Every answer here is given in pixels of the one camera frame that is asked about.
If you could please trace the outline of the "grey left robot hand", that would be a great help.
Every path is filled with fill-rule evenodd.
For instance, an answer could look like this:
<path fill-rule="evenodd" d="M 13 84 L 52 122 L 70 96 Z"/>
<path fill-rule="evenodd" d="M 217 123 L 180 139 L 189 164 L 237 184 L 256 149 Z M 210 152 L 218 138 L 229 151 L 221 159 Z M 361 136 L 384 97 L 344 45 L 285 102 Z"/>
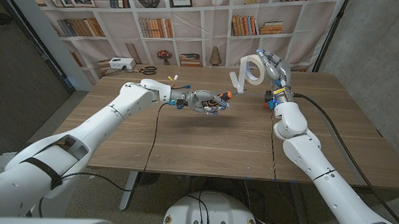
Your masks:
<path fill-rule="evenodd" d="M 208 116 L 217 116 L 220 111 L 229 107 L 228 100 L 218 94 L 206 90 L 181 91 L 171 89 L 170 101 L 177 109 L 189 108 L 195 112 L 205 113 Z"/>

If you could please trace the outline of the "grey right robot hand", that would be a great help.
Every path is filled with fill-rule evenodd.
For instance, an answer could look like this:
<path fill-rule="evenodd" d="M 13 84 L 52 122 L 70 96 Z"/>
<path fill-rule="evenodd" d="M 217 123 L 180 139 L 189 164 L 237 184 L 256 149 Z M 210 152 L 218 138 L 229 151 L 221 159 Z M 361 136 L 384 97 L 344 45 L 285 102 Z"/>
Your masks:
<path fill-rule="evenodd" d="M 291 92 L 291 69 L 289 63 L 275 53 L 256 50 L 261 59 L 265 72 L 271 79 L 271 89 L 276 105 L 293 102 L 294 95 Z"/>

